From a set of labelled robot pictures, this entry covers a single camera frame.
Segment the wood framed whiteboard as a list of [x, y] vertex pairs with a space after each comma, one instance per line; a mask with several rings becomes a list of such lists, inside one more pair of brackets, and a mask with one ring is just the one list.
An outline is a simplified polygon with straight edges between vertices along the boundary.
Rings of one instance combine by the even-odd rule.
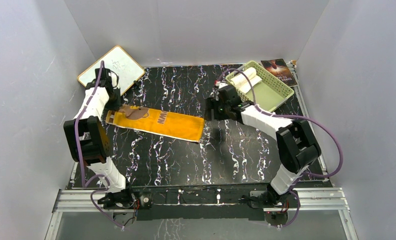
[[121, 46], [116, 45], [77, 77], [84, 87], [96, 78], [95, 69], [100, 67], [101, 61], [104, 61], [105, 68], [118, 75], [121, 95], [145, 74], [145, 70]]

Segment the white towel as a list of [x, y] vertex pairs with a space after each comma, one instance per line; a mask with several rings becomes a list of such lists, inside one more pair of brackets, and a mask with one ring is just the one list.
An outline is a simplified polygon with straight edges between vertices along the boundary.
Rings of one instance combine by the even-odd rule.
[[254, 87], [262, 81], [262, 78], [257, 75], [257, 70], [254, 67], [247, 68], [243, 71], [243, 73], [250, 80], [251, 85], [249, 84], [246, 77], [241, 73], [238, 73], [236, 76], [234, 76], [230, 82], [239, 91], [247, 94], [251, 90], [251, 87]]

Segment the orange towel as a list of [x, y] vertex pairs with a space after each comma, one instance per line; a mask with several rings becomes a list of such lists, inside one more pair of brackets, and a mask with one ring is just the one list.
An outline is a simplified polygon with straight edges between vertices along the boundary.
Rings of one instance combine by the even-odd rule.
[[202, 117], [126, 104], [108, 111], [105, 121], [119, 128], [195, 143], [200, 141], [205, 125]]

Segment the green plastic basket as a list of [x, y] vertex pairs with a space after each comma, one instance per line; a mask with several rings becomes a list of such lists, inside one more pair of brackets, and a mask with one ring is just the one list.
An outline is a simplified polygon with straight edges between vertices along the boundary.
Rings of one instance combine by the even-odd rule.
[[234, 86], [238, 95], [244, 102], [252, 101], [257, 103], [261, 109], [274, 112], [294, 95], [295, 92], [291, 87], [283, 83], [276, 76], [267, 71], [263, 66], [253, 60], [250, 60], [249, 62], [240, 66], [238, 68], [239, 71], [233, 70], [225, 77], [225, 80], [227, 83], [233, 86], [230, 80], [237, 74], [241, 73], [246, 77], [249, 85], [251, 85], [250, 80], [243, 73], [243, 71], [251, 67], [256, 69], [257, 75], [261, 77], [262, 81], [254, 87], [251, 87], [251, 90], [248, 93], [242, 93]]

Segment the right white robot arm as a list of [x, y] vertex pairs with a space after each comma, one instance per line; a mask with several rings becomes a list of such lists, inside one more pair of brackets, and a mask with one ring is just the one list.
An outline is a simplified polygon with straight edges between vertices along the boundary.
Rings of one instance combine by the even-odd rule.
[[280, 166], [265, 191], [244, 199], [252, 208], [281, 207], [305, 170], [321, 155], [321, 148], [307, 120], [276, 117], [254, 102], [243, 101], [237, 90], [221, 84], [205, 100], [206, 121], [234, 120], [272, 137], [277, 143]]

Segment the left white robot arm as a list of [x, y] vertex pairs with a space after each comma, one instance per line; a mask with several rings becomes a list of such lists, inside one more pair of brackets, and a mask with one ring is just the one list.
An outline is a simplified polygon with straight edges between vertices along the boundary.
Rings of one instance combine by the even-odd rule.
[[103, 114], [121, 106], [119, 76], [101, 66], [86, 85], [79, 112], [63, 124], [73, 160], [93, 171], [107, 188], [106, 195], [98, 200], [105, 209], [130, 208], [136, 200], [128, 180], [112, 160], [113, 146], [102, 125]]

